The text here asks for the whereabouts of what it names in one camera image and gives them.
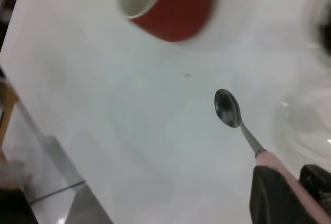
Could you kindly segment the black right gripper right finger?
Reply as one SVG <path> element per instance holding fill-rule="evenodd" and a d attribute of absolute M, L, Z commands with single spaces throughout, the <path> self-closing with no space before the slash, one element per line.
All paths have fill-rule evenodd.
<path fill-rule="evenodd" d="M 299 182 L 322 208 L 330 208 L 330 172 L 317 165 L 304 165 Z"/>

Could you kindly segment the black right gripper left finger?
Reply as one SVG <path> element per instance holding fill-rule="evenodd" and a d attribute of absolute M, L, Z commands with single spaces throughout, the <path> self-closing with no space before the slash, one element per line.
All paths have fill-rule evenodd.
<path fill-rule="evenodd" d="M 283 175 L 267 166 L 256 166 L 253 170 L 250 215 L 253 223 L 317 223 Z"/>

